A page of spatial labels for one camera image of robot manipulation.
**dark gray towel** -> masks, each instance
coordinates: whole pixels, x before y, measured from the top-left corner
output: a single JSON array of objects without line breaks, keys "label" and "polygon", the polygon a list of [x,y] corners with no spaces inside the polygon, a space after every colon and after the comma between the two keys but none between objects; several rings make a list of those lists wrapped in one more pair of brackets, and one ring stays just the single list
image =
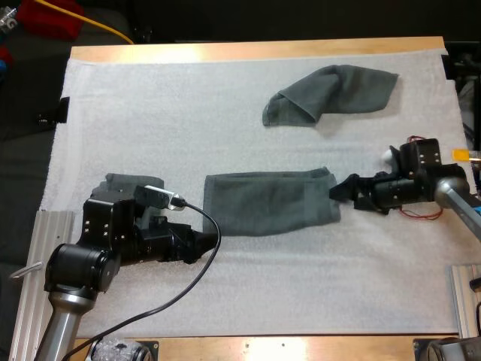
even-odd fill
[{"label": "dark gray towel", "polygon": [[154,186],[164,188],[164,181],[157,177],[148,175],[130,175],[107,173],[105,182],[101,182],[98,187],[92,190],[92,195],[108,190],[116,190],[119,192],[131,193],[134,195],[136,186]]},{"label": "dark gray towel", "polygon": [[[329,199],[336,184],[326,168],[312,171],[208,175],[204,210],[223,235],[275,235],[340,219]],[[204,232],[214,232],[204,222]]]},{"label": "dark gray towel", "polygon": [[264,108],[265,126],[313,126],[324,113],[369,113],[383,109],[397,74],[332,65],[280,90]]}]

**black cable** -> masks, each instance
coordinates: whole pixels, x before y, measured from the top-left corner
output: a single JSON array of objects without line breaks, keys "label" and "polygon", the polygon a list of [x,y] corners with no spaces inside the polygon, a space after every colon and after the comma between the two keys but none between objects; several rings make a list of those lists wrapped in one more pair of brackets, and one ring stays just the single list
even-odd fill
[{"label": "black cable", "polygon": [[479,308],[481,307],[481,302],[476,305],[476,326],[478,328],[478,336],[481,336],[481,320],[479,320]]},{"label": "black cable", "polygon": [[189,284],[189,286],[187,286],[182,292],[180,292],[177,296],[175,296],[173,299],[171,299],[169,302],[166,302],[165,304],[163,304],[162,306],[159,306],[157,308],[154,308],[150,311],[146,311],[142,314],[138,314],[137,316],[133,316],[133,317],[130,317],[129,319],[115,325],[114,327],[111,327],[109,328],[108,330],[106,331],[103,331],[101,333],[99,333],[98,335],[95,335],[93,336],[92,338],[88,339],[87,341],[85,341],[84,343],[80,344],[79,346],[77,346],[76,348],[74,348],[73,350],[69,351],[66,353],[65,356],[63,356],[62,358],[62,361],[68,361],[68,359],[73,356],[74,354],[76,354],[78,351],[82,350],[85,348],[85,346],[88,346],[89,344],[93,343],[94,341],[97,341],[97,340],[101,340],[103,337],[105,337],[106,335],[109,335],[111,334],[112,332],[115,332],[117,331],[118,329],[121,329],[123,328],[124,326],[127,326],[129,325],[130,323],[133,323],[135,321],[139,321],[145,317],[149,317],[149,316],[152,316],[153,314],[157,314],[159,313],[160,311],[164,311],[166,308],[169,308],[171,307],[175,302],[179,301],[180,299],[182,299],[187,293],[189,293],[189,291],[194,288],[194,286],[201,280],[202,276],[204,276],[205,272],[208,270],[210,264],[212,263],[213,259],[215,258],[216,254],[217,254],[217,251],[219,250],[219,247],[220,247],[220,240],[222,238],[221,234],[220,234],[220,229],[219,229],[219,225],[217,224],[217,222],[207,213],[205,213],[202,209],[198,208],[198,207],[195,207],[194,205],[191,205],[189,203],[187,203],[186,201],[184,201],[183,199],[179,199],[178,200],[179,202],[176,202],[178,204],[176,204],[177,206],[183,206],[183,207],[188,207],[188,208],[191,208],[193,209],[194,211],[197,211],[198,213],[202,214],[204,217],[206,217],[213,225],[214,227],[216,228],[216,231],[217,231],[217,243],[216,243],[216,246],[214,247],[213,251],[212,251],[212,254],[210,255],[209,259],[206,261],[205,263],[205,266],[203,267],[203,269],[198,273],[197,277],[194,278],[194,280]]}]

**wooden table edge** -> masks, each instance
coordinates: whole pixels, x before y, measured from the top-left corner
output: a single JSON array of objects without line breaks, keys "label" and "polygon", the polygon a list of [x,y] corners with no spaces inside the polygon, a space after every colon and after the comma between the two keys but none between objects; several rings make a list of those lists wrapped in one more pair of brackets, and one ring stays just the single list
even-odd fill
[{"label": "wooden table edge", "polygon": [[400,53],[440,48],[444,48],[443,38],[435,36],[418,38],[360,38],[72,47],[71,58],[88,62],[152,64]]},{"label": "wooden table edge", "polygon": [[[440,335],[303,335],[136,338],[157,341],[161,361],[413,361],[415,338]],[[85,339],[78,339],[79,345]],[[71,358],[85,359],[87,349]]]}]

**white towel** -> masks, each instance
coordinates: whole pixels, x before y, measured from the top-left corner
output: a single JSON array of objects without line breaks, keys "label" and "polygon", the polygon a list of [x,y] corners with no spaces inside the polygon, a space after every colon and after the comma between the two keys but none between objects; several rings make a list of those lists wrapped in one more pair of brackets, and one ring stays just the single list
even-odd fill
[{"label": "white towel", "polygon": [[[442,161],[465,147],[443,50],[173,65],[71,60],[42,208],[77,212],[108,172],[165,180],[202,205],[207,174],[305,171],[327,166],[338,181],[386,170],[381,155],[410,135],[437,138]],[[262,109],[277,90],[312,71],[351,64],[398,73],[386,109],[325,114],[313,128],[266,129]],[[472,174],[465,164],[469,180]],[[434,204],[424,211],[437,209]],[[165,212],[201,229],[193,211]],[[203,266],[151,262],[121,269],[84,318],[92,336],[156,307]],[[341,222],[264,238],[225,237],[209,272],[168,310],[120,336],[456,332],[448,266],[480,263],[481,245],[451,212],[434,222],[341,207]]]}]

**yellow cable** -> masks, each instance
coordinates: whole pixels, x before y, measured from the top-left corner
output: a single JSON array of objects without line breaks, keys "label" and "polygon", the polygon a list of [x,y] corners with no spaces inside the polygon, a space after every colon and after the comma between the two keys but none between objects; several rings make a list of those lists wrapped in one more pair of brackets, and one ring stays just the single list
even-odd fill
[{"label": "yellow cable", "polygon": [[104,24],[101,24],[101,23],[97,23],[96,21],[94,20],[91,20],[89,19],[88,17],[83,17],[82,15],[79,15],[79,14],[76,14],[76,13],[72,13],[71,11],[68,11],[66,9],[63,9],[63,8],[59,8],[58,6],[54,5],[54,4],[51,4],[49,2],[46,2],[45,0],[35,0],[38,4],[42,4],[44,6],[47,6],[48,8],[50,9],[53,9],[53,10],[57,10],[61,13],[64,13],[66,15],[69,15],[71,17],[75,17],[77,19],[80,19],[82,21],[84,21],[85,23],[89,23],[89,24],[92,24],[94,26],[98,26],[99,28],[102,28],[104,30],[107,30],[108,32],[112,32],[114,33],[115,35],[118,35],[120,36],[123,40],[127,41],[129,44],[133,44],[134,42],[132,40],[130,40],[127,36],[125,36],[124,34],[122,34],[121,32],[115,30],[115,29],[112,29],[111,27],[109,26],[106,26]]}]

